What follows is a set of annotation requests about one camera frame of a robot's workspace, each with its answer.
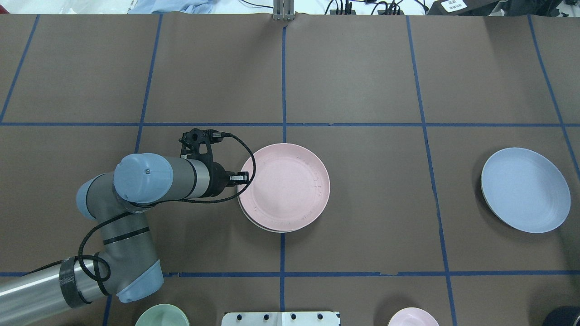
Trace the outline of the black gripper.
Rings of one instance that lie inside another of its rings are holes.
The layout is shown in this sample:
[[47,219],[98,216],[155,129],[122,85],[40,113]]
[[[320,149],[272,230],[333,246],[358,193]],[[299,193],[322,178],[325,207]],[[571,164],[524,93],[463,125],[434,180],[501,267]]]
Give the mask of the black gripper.
[[226,171],[222,165],[216,162],[211,164],[208,171],[210,176],[208,197],[219,196],[227,187],[249,184],[249,172],[247,171],[232,173],[232,171]]

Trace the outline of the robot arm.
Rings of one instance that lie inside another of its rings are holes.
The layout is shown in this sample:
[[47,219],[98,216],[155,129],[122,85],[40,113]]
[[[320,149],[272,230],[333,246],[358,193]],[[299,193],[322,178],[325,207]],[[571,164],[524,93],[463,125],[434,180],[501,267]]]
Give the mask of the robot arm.
[[113,294],[127,303],[155,293],[164,277],[146,211],[170,201],[211,203],[226,187],[248,187],[254,175],[211,158],[124,157],[77,192],[79,211],[97,223],[77,254],[1,286],[1,324],[25,326]]

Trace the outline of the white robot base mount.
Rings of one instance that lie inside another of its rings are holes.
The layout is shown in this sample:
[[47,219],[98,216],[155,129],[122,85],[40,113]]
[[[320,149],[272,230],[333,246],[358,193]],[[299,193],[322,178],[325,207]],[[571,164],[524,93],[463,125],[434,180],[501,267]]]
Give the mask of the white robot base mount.
[[231,312],[222,326],[340,326],[339,312]]

